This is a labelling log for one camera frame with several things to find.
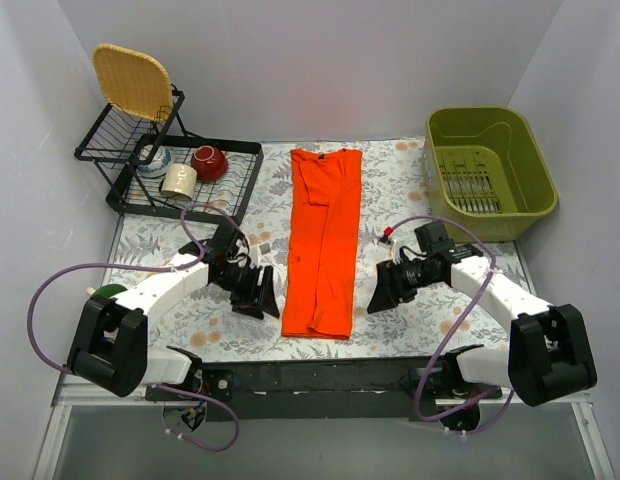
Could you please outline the cream ceramic mug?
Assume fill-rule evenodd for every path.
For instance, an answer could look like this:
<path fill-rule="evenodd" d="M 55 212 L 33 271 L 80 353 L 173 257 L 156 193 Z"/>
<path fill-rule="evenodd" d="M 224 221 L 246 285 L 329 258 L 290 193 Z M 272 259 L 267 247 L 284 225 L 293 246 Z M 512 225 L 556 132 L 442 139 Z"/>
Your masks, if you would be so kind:
<path fill-rule="evenodd" d="M 192 200 L 197 181 L 196 171 L 189 165 L 174 163 L 161 182 L 160 194 L 168 198 Z"/>

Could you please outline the green cup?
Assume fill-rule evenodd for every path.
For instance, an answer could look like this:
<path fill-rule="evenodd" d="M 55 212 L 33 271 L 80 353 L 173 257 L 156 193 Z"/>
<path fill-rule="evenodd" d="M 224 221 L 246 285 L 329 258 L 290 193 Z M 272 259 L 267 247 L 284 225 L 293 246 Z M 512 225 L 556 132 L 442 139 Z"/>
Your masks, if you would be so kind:
<path fill-rule="evenodd" d="M 88 288 L 86 292 L 89 295 L 87 304 L 106 305 L 112 298 L 125 292 L 127 288 L 120 284 L 107 284 L 97 289 Z"/>

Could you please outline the aluminium rail frame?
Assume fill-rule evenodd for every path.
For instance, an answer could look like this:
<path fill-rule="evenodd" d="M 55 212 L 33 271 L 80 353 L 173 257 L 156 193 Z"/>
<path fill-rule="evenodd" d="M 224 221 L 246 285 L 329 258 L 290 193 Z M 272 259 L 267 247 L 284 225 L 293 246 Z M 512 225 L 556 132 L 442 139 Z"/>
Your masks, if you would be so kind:
<path fill-rule="evenodd" d="M 238 394 L 189 440 L 177 402 L 59 389 L 39 479 L 616 479 L 591 398 L 538 408 L 485 401 L 484 431 L 420 423 L 400 391 Z"/>

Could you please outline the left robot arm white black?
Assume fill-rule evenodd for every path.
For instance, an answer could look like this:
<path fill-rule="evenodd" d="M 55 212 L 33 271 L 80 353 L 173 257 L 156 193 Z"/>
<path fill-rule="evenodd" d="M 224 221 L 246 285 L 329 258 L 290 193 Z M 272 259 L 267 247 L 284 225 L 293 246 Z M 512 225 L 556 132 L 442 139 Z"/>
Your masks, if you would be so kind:
<path fill-rule="evenodd" d="M 224 224 L 211 238 L 181 247 L 167 266 L 138 285 L 98 289 L 84 304 L 68 369 L 119 397 L 139 386 L 165 384 L 180 399 L 195 398 L 209 385 L 202 360 L 179 347 L 150 346 L 150 327 L 209 285 L 229 293 L 235 313 L 278 317 L 274 269 L 261 263 L 269 250 L 267 244 L 249 245 L 238 228 Z"/>

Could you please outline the floral patterned table cloth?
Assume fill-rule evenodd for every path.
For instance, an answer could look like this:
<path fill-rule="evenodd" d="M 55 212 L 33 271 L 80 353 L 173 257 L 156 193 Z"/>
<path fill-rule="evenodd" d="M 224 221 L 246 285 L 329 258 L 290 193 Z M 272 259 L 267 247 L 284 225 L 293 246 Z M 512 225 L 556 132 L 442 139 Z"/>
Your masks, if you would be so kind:
<path fill-rule="evenodd" d="M 241 229 L 251 244 L 268 242 L 264 263 L 274 267 L 274 289 L 283 312 L 287 290 L 289 227 L 293 199 L 292 149 L 363 152 L 362 208 L 359 223 L 353 330 L 349 339 L 296 338 L 281 335 L 281 321 L 257 320 L 231 311 L 229 294 L 212 285 L 186 297 L 152 324 L 152 347 L 180 347 L 206 362 L 312 360 L 398 357 L 434 353 L 469 299 L 446 285 L 422 289 L 416 300 L 389 312 L 368 315 L 381 260 L 376 238 L 382 229 L 412 216 L 430 213 L 422 178 L 422 138 L 401 141 L 263 144 L 264 161 Z M 126 215 L 114 250 L 114 262 L 161 266 L 188 238 L 177 220 Z M 447 345 L 454 349 L 481 344 L 502 351 L 508 335 L 484 310 L 475 307 Z"/>

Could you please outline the woven yellow rattan tray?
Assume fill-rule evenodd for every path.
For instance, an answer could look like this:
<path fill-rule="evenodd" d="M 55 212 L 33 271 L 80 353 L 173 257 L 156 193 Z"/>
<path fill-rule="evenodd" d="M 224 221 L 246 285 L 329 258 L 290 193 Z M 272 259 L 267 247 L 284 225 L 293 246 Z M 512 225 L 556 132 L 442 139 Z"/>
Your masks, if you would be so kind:
<path fill-rule="evenodd" d="M 102 43 L 93 52 L 93 66 L 103 96 L 118 110 L 154 122 L 172 113 L 170 76 L 153 57 Z"/>

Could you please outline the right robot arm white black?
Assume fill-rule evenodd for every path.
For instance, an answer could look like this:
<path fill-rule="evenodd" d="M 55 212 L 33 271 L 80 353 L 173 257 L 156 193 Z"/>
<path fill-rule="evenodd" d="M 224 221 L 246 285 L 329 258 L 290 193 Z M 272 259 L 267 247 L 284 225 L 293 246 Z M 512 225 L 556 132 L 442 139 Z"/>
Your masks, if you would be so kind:
<path fill-rule="evenodd" d="M 585 322 L 571 304 L 553 305 L 509 280 L 473 244 L 457 244 L 440 220 L 415 229 L 419 249 L 399 245 L 388 227 L 380 237 L 391 256 L 376 266 L 370 314 L 411 302 L 435 284 L 470 297 L 509 337 L 505 351 L 473 345 L 433 355 L 444 389 L 465 397 L 478 384 L 513 391 L 538 406 L 589 390 L 598 380 Z"/>

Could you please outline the olive green plastic tub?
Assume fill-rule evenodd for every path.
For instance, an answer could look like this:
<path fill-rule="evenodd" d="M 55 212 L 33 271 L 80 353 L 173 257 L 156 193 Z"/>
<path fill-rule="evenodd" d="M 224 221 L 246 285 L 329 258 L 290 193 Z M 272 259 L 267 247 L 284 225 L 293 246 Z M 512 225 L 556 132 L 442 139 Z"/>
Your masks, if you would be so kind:
<path fill-rule="evenodd" d="M 526 120 L 505 107 L 449 107 L 430 114 L 422 153 L 434 215 L 448 234 L 488 243 L 517 240 L 558 204 L 558 193 Z"/>

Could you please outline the blue white patterned bowl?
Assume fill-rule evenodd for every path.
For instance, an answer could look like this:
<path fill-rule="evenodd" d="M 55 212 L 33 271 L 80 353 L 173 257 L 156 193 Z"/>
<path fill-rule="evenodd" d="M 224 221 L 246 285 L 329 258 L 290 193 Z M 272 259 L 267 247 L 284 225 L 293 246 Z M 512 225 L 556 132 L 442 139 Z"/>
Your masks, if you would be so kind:
<path fill-rule="evenodd" d="M 172 162 L 170 151 L 164 146 L 159 146 L 149 163 L 140 163 L 138 165 L 137 172 L 144 178 L 158 178 L 167 173 Z"/>

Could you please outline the orange t shirt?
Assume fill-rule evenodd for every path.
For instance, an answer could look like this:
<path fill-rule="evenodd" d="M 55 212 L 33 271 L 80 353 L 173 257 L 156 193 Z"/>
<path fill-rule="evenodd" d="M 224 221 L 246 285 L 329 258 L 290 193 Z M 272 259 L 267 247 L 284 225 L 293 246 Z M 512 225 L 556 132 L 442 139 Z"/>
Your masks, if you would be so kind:
<path fill-rule="evenodd" d="M 291 152 L 285 337 L 347 339 L 353 325 L 362 197 L 359 150 Z"/>

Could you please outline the black mounting base plate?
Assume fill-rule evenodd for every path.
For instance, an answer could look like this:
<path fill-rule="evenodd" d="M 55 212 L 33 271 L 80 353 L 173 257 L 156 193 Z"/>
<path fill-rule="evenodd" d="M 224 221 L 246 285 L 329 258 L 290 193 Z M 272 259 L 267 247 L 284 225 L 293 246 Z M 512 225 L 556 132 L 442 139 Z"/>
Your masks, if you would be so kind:
<path fill-rule="evenodd" d="M 216 362 L 201 366 L 204 395 L 242 420 L 407 418 L 426 356 Z"/>

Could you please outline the dark red bowl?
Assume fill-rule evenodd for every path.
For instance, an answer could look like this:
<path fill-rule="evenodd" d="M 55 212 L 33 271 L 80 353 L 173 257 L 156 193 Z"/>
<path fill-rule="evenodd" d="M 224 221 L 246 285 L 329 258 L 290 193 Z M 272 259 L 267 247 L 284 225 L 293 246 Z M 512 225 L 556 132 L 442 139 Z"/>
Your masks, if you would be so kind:
<path fill-rule="evenodd" d="M 213 183 L 221 179 L 228 171 L 228 160 L 217 147 L 205 145 L 199 147 L 191 156 L 191 167 L 197 173 L 201 183 Z"/>

